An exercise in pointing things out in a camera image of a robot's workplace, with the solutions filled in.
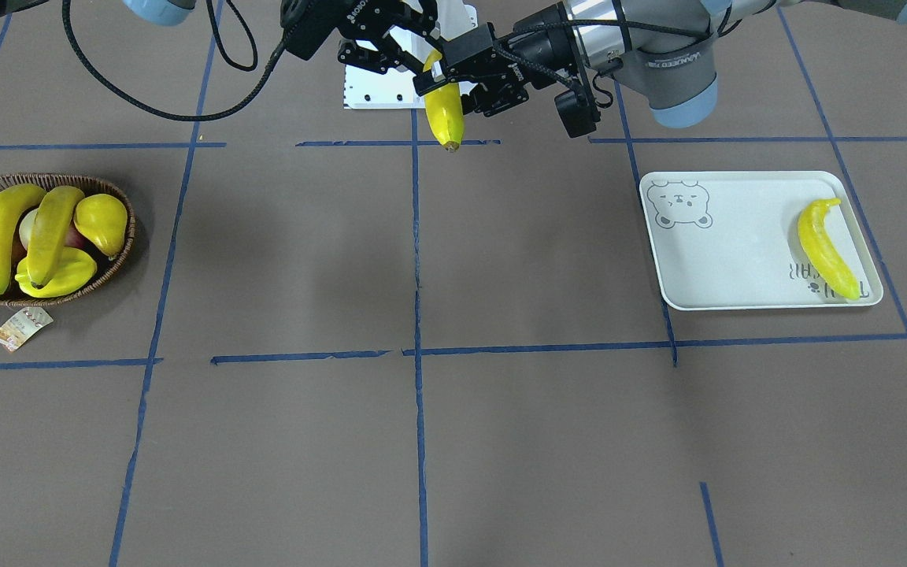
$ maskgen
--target paper label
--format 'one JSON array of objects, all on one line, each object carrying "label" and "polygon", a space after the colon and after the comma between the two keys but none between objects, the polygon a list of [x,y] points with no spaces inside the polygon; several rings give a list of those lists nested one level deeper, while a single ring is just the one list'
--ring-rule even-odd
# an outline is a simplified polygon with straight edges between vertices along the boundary
[{"label": "paper label", "polygon": [[41,328],[54,323],[39,306],[26,306],[0,327],[0,344],[9,352],[23,346]]}]

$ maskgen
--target bear drawing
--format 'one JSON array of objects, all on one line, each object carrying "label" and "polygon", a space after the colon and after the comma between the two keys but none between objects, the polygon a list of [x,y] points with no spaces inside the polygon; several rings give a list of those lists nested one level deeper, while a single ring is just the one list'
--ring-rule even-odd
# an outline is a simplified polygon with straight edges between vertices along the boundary
[{"label": "bear drawing", "polygon": [[656,209],[656,224],[663,228],[684,223],[695,223],[699,228],[713,226],[709,192],[698,182],[653,182],[646,198]]}]

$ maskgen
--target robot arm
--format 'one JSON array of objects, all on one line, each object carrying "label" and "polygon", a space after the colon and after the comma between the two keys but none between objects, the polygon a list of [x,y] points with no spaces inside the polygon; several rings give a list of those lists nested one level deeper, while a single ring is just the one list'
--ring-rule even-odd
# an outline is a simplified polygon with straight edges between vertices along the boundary
[{"label": "robot arm", "polygon": [[[0,0],[0,16],[46,0]],[[342,36],[338,60],[384,74],[412,69],[419,95],[451,82],[474,83],[461,97],[465,114],[493,116],[529,98],[527,86],[565,87],[555,107],[570,137],[593,132],[600,120],[587,70],[644,95],[654,117],[669,127],[705,119],[716,106],[717,78],[713,43],[742,18],[776,5],[803,0],[562,0],[516,22],[507,35],[491,23],[464,33],[443,33],[439,15],[463,0],[282,0],[283,37],[265,74],[237,106],[199,117],[172,115],[134,101],[108,83],[80,53],[68,22],[62,19],[76,54],[105,86],[139,108],[173,120],[212,120],[230,115],[252,100],[281,54],[309,60],[328,36]],[[907,0],[809,0],[907,23]],[[194,9],[195,0],[124,0],[136,14],[161,25],[176,25]],[[435,48],[442,60],[421,71],[421,50],[400,46],[391,35],[402,28]]]}]

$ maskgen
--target wicker basket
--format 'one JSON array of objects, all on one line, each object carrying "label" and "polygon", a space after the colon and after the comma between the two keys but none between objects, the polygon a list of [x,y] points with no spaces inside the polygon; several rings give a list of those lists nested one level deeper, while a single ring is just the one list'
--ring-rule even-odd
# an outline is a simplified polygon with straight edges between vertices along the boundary
[{"label": "wicker basket", "polygon": [[111,280],[111,277],[118,272],[118,269],[121,269],[121,266],[128,258],[128,254],[132,248],[132,242],[135,240],[135,214],[132,211],[132,205],[129,203],[128,197],[126,197],[118,187],[115,187],[114,184],[108,183],[105,180],[87,176],[66,176],[61,175],[60,173],[14,173],[9,176],[0,176],[0,191],[19,183],[34,183],[47,190],[61,186],[62,184],[71,184],[71,186],[83,190],[83,193],[87,196],[100,193],[112,195],[119,198],[119,200],[124,203],[125,208],[128,209],[128,228],[125,232],[125,246],[112,261],[103,254],[100,254],[93,245],[87,247],[87,251],[89,251],[90,255],[94,256],[94,259],[97,261],[97,273],[93,276],[93,279],[90,280],[90,283],[87,283],[86,286],[75,291],[75,293],[62,295],[60,298],[45,298],[44,300],[39,300],[38,298],[30,298],[28,295],[23,294],[22,291],[19,290],[19,287],[14,284],[9,287],[9,291],[4,295],[1,295],[0,306],[17,308],[18,306],[52,306],[62,304],[63,302],[71,302],[72,300],[75,300],[75,298],[82,298],[83,295],[89,294],[90,291],[96,290],[96,288],[103,286],[108,280]]}]

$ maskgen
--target white tray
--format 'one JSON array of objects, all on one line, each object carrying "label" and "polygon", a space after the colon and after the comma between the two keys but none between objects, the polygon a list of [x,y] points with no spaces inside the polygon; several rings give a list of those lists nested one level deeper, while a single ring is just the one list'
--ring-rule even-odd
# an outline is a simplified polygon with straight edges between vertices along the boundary
[{"label": "white tray", "polygon": [[[652,172],[639,184],[663,298],[674,309],[871,306],[884,287],[849,196],[828,172]],[[828,236],[860,281],[839,297],[810,265],[796,221],[817,198],[842,199]]]}]

